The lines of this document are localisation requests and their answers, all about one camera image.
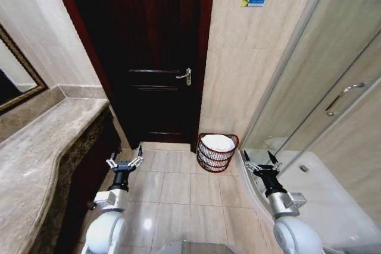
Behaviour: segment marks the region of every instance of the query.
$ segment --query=glass shower door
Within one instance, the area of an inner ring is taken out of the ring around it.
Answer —
[[[287,166],[379,76],[368,61],[378,57],[379,3],[319,0],[242,146],[254,163],[268,163],[270,150]],[[363,81],[337,102],[334,116],[326,115],[344,88]]]

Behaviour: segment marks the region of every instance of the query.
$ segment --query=wicker basket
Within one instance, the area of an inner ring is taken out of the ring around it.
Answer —
[[[234,151],[237,149],[239,140],[234,134],[221,134],[233,140],[234,149],[227,152],[219,152],[208,148],[201,140],[205,135],[213,134],[215,133],[201,133],[198,136],[197,161],[204,170],[211,173],[220,173],[226,170],[229,166]]]

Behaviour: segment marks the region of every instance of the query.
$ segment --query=marble countertop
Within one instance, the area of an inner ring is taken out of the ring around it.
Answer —
[[[51,204],[60,158],[108,106],[66,98],[0,144],[0,253],[24,253]]]

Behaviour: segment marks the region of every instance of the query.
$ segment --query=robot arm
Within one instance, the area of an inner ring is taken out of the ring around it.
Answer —
[[[113,184],[106,192],[98,192],[94,202],[101,209],[101,214],[93,221],[86,233],[86,243],[81,254],[117,254],[120,238],[124,231],[123,212],[127,207],[128,178],[143,162],[142,147],[132,161],[115,163],[112,159],[106,163],[114,171]]]
[[[268,151],[274,165],[256,165],[249,159],[246,151],[245,166],[250,172],[259,176],[265,187],[265,195],[270,203],[275,220],[273,232],[275,239],[285,254],[321,254],[321,240],[308,224],[296,216],[299,208],[306,203],[301,193],[289,193],[278,182],[279,163],[276,157]]]

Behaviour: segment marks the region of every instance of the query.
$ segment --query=door lever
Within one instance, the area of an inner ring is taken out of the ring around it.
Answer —
[[[339,95],[337,95],[337,97],[331,102],[330,105],[328,105],[328,107],[326,108],[326,115],[327,116],[334,116],[336,114],[336,112],[333,112],[333,111],[330,111],[331,108],[334,107],[334,105],[339,101],[340,98],[342,98],[347,92],[350,92],[351,90],[355,89],[355,88],[362,88],[365,86],[366,83],[355,83],[355,84],[352,84],[351,86],[347,86],[346,88],[343,89],[343,91],[341,91],[341,93],[339,93]]]
[[[183,79],[186,77],[186,85],[190,86],[192,84],[192,70],[191,68],[186,69],[186,74],[182,76],[176,76],[177,79]]]

